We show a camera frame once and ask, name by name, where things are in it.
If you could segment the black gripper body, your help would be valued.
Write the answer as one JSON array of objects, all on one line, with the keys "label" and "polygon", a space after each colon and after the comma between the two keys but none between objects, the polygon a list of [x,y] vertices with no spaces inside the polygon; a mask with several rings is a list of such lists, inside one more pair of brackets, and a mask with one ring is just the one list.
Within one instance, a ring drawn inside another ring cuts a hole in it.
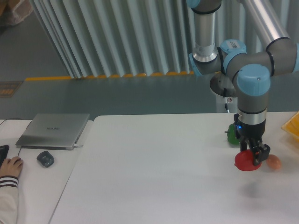
[{"label": "black gripper body", "polygon": [[262,142],[262,136],[265,132],[265,125],[265,120],[254,125],[243,123],[241,122],[240,114],[234,114],[235,137],[239,141],[241,141],[241,138],[244,138]]}]

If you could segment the person's hand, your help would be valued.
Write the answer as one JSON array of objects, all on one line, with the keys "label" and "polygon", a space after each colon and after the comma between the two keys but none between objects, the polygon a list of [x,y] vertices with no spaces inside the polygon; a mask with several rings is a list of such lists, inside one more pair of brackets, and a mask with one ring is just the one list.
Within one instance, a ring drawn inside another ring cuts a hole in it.
[{"label": "person's hand", "polygon": [[23,160],[20,157],[6,158],[0,167],[0,176],[19,178],[23,168]]}]

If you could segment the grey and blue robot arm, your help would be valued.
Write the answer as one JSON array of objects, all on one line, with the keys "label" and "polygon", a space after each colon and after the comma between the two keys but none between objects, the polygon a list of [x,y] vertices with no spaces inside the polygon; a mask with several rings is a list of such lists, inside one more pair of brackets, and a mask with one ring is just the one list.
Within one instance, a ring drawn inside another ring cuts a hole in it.
[{"label": "grey and blue robot arm", "polygon": [[263,52],[252,55],[239,40],[225,40],[216,47],[215,14],[221,1],[189,0],[187,5],[195,23],[195,46],[189,55],[193,72],[205,75],[220,71],[231,82],[238,108],[234,132],[240,144],[235,165],[242,171],[256,170],[271,150],[262,141],[271,77],[298,71],[299,46],[291,42],[267,0],[242,1],[264,47]]}]

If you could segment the white striped sleeve forearm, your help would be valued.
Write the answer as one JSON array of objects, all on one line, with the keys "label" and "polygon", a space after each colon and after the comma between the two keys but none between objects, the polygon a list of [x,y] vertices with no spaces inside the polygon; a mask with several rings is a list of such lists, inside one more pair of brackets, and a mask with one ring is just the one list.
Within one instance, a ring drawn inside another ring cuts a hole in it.
[{"label": "white striped sleeve forearm", "polygon": [[18,218],[18,178],[0,178],[0,223],[15,224]]}]

